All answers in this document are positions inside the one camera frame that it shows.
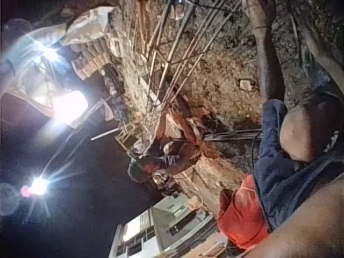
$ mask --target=sleeve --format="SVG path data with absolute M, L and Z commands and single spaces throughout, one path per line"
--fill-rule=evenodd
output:
M 160 148 L 160 140 L 154 138 L 154 140 L 149 144 L 149 146 L 145 150 L 144 155 L 153 155 L 157 157 L 163 156 L 164 152 Z
M 274 155 L 281 150 L 280 130 L 287 112 L 285 104 L 279 99 L 271 99 L 263 104 L 260 157 Z

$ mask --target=hair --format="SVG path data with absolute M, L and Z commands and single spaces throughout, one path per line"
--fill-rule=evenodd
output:
M 145 183 L 149 178 L 148 173 L 143 170 L 140 160 L 132 160 L 128 167 L 128 175 L 137 183 Z

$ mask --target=blue shirt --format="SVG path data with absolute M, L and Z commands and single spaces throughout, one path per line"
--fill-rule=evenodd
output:
M 253 171 L 256 193 L 270 231 L 293 214 L 320 180 L 330 182 L 343 171 L 341 155 L 335 150 L 312 163 L 293 161 L 285 155 L 280 130 L 286 114 L 282 101 L 264 103 L 260 157 Z

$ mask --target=construction worker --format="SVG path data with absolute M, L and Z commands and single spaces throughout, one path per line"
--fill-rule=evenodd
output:
M 191 118 L 191 111 L 185 99 L 176 97 L 177 105 L 169 107 L 165 105 L 150 145 L 137 159 L 132 159 L 128 167 L 128 174 L 137 183 L 143 183 L 155 173 L 161 175 L 177 175 L 196 164 L 200 158 L 200 148 L 194 129 L 186 118 Z M 162 146 L 162 139 L 166 130 L 166 115 L 170 114 L 177 124 L 184 138 L 183 141 L 170 141 Z
M 247 175 L 235 192 L 222 189 L 217 220 L 220 231 L 228 238 L 230 257 L 250 249 L 269 235 L 268 225 L 255 193 L 253 175 Z
M 244 0 L 243 5 L 257 42 L 263 100 L 263 136 L 253 176 L 273 233 L 242 257 L 344 257 L 343 70 L 316 30 L 299 23 L 309 50 L 332 78 L 318 72 L 314 93 L 288 111 L 271 39 L 275 1 Z M 338 87 L 331 88 L 333 80 Z

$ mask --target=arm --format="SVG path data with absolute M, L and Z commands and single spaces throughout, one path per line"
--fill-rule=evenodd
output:
M 257 42 L 260 93 L 263 102 L 284 100 L 285 86 L 281 66 L 272 42 L 271 25 L 276 17 L 274 0 L 243 0 Z
M 243 257 L 343 257 L 343 204 L 343 179 L 337 179 L 307 199 Z
M 187 122 L 187 120 L 183 117 L 182 113 L 171 110 L 171 116 L 174 122 L 183 131 L 187 141 L 192 144 L 196 144 L 197 139 L 196 139 L 195 133 L 193 129 L 191 128 L 191 126 L 189 125 L 189 123 Z
M 160 117 L 159 117 L 159 121 L 157 122 L 156 128 L 155 128 L 154 138 L 157 138 L 158 140 L 161 140 L 161 138 L 165 135 L 166 114 L 167 114 L 167 112 L 165 110 L 163 110 Z
M 337 62 L 332 52 L 327 48 L 326 42 L 314 25 L 304 18 L 305 15 L 295 14 L 295 17 L 298 21 L 300 32 L 305 38 L 314 58 L 329 73 L 342 94 L 344 94 L 344 71 L 340 63 Z
M 261 98 L 263 102 L 274 98 L 283 101 L 285 86 L 271 28 L 256 28 L 253 33 L 257 42 Z

